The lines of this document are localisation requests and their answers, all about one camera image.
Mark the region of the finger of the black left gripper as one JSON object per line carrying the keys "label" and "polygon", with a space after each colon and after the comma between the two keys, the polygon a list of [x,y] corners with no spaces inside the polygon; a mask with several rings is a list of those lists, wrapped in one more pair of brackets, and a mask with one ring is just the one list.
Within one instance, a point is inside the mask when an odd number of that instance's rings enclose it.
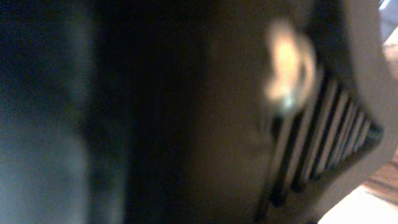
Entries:
{"label": "finger of the black left gripper", "polygon": [[293,192],[336,169],[384,137],[380,124],[352,96],[350,88],[319,69],[304,107],[268,122],[272,154],[264,191],[254,214],[263,221],[271,207],[283,206]]}

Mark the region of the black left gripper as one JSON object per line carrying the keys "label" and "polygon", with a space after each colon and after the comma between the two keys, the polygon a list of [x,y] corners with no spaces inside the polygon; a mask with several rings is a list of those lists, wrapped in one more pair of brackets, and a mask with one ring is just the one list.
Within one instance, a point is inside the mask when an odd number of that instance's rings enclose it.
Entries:
{"label": "black left gripper", "polygon": [[[268,122],[319,69],[348,86],[350,1],[96,1],[97,144],[121,223],[256,223]],[[328,171],[258,223],[318,220],[347,195]]]}

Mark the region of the blue Galaxy smartphone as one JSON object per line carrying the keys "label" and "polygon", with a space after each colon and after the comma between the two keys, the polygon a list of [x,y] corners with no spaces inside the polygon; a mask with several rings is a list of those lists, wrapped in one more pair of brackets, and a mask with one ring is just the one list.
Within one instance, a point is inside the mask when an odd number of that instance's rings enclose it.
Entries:
{"label": "blue Galaxy smartphone", "polygon": [[121,223],[99,142],[97,2],[1,2],[1,222]]}

